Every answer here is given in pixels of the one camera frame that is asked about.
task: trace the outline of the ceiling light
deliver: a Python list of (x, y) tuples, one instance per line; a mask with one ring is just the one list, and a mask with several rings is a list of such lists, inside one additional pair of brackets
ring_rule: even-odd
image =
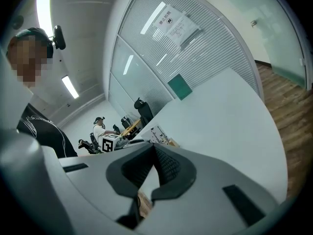
[(123, 75), (125, 75), (125, 74), (127, 73), (128, 67), (129, 67), (129, 65), (131, 64), (131, 61), (132, 61), (133, 57), (134, 57), (134, 55), (130, 55), (130, 56), (129, 56), (129, 58), (128, 58), (128, 60), (127, 60), (127, 63), (126, 63), (126, 66), (125, 66), (125, 69), (124, 69)]
[(151, 14), (151, 16), (149, 17), (149, 19), (147, 20), (146, 24), (144, 25), (144, 27), (141, 30), (141, 34), (146, 34), (149, 26), (152, 24), (152, 22), (156, 19), (156, 17), (158, 16), (158, 14), (160, 13), (160, 11), (165, 7), (165, 3), (161, 2), (157, 8), (154, 10), (154, 12)]
[(68, 76), (62, 78), (63, 83), (65, 84), (68, 91), (72, 94), (73, 98), (78, 98), (78, 93), (76, 92), (74, 86), (72, 85)]
[(39, 27), (45, 31), (48, 37), (53, 36), (50, 15), (50, 0), (36, 0), (36, 6)]
[(161, 60), (156, 64), (156, 66), (158, 66), (158, 65), (162, 62), (162, 60), (166, 57), (166, 55), (167, 55), (167, 54), (165, 54), (165, 55), (161, 58)]

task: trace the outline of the office chair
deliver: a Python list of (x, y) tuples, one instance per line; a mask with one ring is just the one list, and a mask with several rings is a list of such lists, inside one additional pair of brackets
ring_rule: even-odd
[(130, 120), (129, 120), (129, 118), (126, 118), (126, 117), (123, 117), (122, 119), (121, 119), (121, 122), (122, 122), (122, 125), (123, 125), (123, 127), (126, 129), (126, 128), (128, 128), (128, 127), (130, 127)]
[(153, 119), (153, 114), (148, 103), (138, 98), (134, 104), (134, 107), (135, 109), (138, 110), (139, 114), (141, 115), (140, 120), (142, 127), (145, 127)]
[(99, 145), (98, 145), (98, 142), (96, 140), (96, 138), (94, 137), (93, 133), (91, 132), (90, 134), (90, 139), (91, 139), (91, 143), (92, 143), (92, 147), (97, 150)]
[(120, 135), (121, 132), (119, 131), (119, 128), (116, 125), (113, 125), (113, 130), (116, 131), (116, 134)]

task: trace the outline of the wall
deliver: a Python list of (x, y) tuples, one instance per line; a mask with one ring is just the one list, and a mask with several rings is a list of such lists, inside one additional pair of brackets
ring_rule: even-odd
[(238, 6), (232, 4), (230, 0), (207, 0), (217, 8), (238, 30), (246, 44), (248, 45), (254, 60), (270, 63), (268, 53), (263, 45), (261, 31), (251, 27), (252, 20), (247, 13), (241, 11)]
[(114, 43), (119, 30), (119, 25), (130, 2), (131, 0), (114, 0), (108, 19), (107, 29), (104, 38), (102, 60), (102, 82), (106, 98), (109, 98), (109, 79)]
[(75, 116), (61, 129), (65, 132), (68, 139), (72, 143), (78, 155), (89, 154), (85, 148), (78, 149), (78, 140), (83, 139), (90, 142), (89, 134), (93, 129), (93, 122), (96, 117), (105, 117), (104, 124), (108, 130), (113, 130), (113, 125), (116, 124), (120, 130), (124, 130), (121, 118), (112, 105), (107, 101), (102, 101), (83, 113)]

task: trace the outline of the black t-shirt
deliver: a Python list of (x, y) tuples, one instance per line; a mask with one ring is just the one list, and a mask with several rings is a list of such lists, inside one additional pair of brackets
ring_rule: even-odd
[(32, 135), (39, 144), (53, 148), (58, 158), (77, 157), (65, 133), (31, 104), (25, 108), (17, 129)]

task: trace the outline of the window blinds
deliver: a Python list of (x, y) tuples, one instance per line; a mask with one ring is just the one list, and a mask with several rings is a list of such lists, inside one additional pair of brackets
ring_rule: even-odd
[[(170, 4), (201, 28), (201, 33), (185, 49), (178, 48), (153, 25), (143, 30), (160, 4)], [(206, 6), (196, 0), (134, 0), (119, 35), (151, 68), (173, 97), (168, 86), (178, 73), (190, 88), (218, 74), (224, 69), (236, 71), (259, 94), (253, 65), (226, 24)]]

